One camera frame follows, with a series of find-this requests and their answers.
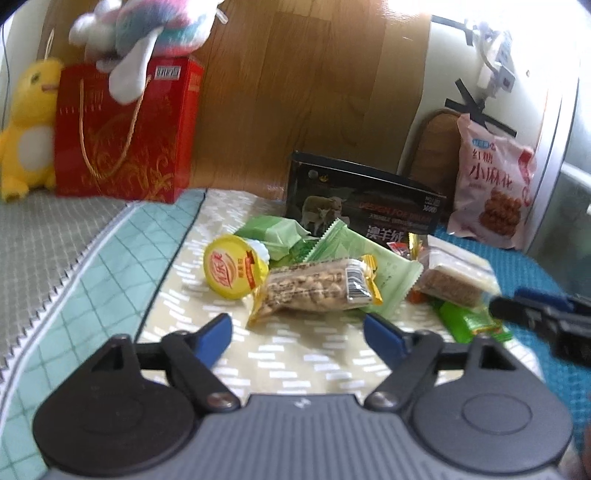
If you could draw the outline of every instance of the green wrapper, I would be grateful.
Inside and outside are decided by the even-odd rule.
[[[310,253],[315,244],[318,243],[317,238],[304,238],[297,242],[290,250],[290,252],[280,260],[271,260],[269,268],[289,267],[296,263],[302,263],[306,255]]]
[[[458,343],[470,343],[478,333],[487,333],[498,342],[513,338],[502,322],[491,318],[484,307],[474,311],[447,301],[439,308],[439,317]]]
[[[333,222],[304,261],[360,258],[365,254],[373,255],[378,264],[375,284],[384,303],[379,306],[370,305],[364,310],[379,313],[387,320],[393,320],[396,308],[423,271],[423,266],[419,262],[399,257],[391,250],[350,230],[340,219]]]
[[[271,260],[281,260],[309,234],[296,220],[268,215],[251,218],[234,233],[262,242],[269,250]]]

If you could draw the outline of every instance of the stuffed animal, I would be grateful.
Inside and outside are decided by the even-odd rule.
[[[0,134],[0,196],[21,199],[29,189],[56,186],[53,138],[62,63],[34,63],[18,81],[10,121]]]
[[[207,40],[223,0],[101,0],[93,13],[72,25],[69,41],[86,46],[86,61],[110,72],[109,92],[125,105],[138,99],[146,85],[151,56],[180,57]]]

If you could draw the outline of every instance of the wooden wall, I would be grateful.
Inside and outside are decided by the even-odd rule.
[[[67,64],[93,0],[53,0],[41,39]],[[193,186],[280,199],[292,150],[396,171],[423,90],[430,17],[391,0],[226,0],[196,52],[206,67]]]

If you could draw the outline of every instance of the clear plastic bag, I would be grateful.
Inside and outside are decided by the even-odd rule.
[[[424,271],[414,288],[427,295],[473,309],[501,292],[487,260],[431,235],[417,259]]]
[[[255,293],[249,323],[281,309],[329,312],[379,302],[373,277],[371,260],[354,258],[273,269]]]

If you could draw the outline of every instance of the snack package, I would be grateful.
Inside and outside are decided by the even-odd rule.
[[[454,212],[448,233],[475,237],[498,248],[523,248],[524,222],[532,202],[534,151],[497,137],[465,113]]]
[[[293,219],[268,215],[251,218],[234,233],[242,238],[262,242],[272,260],[280,260],[288,255],[292,247],[309,234]]]
[[[463,248],[428,235],[418,253],[424,267],[415,289],[469,309],[501,289],[490,263]]]
[[[269,272],[268,253],[258,241],[224,235],[211,242],[203,254],[209,287],[225,299],[237,300],[257,288]]]
[[[478,333],[487,333],[498,342],[513,338],[502,322],[492,318],[484,307],[473,312],[447,301],[438,312],[441,321],[458,343],[470,343]]]
[[[255,293],[248,325],[281,309],[331,312],[380,304],[373,266],[367,255],[275,268]]]
[[[350,230],[340,219],[332,223],[305,261],[360,258],[364,254],[372,255],[379,266],[376,271],[375,284],[384,300],[381,305],[372,304],[365,307],[364,310],[379,313],[387,320],[392,320],[396,308],[404,300],[423,271],[423,266],[418,261],[399,257],[390,249]]]
[[[302,263],[310,251],[314,248],[315,244],[318,243],[318,238],[309,237],[303,238],[291,247],[290,252],[282,257],[280,260],[271,260],[269,263],[270,268],[289,267],[296,263]]]
[[[408,234],[407,244],[403,242],[388,242],[387,245],[392,252],[407,260],[416,260],[420,250],[420,241],[416,233]],[[427,300],[428,297],[424,293],[416,290],[415,287],[411,288],[408,292],[407,301],[410,303],[425,303]]]

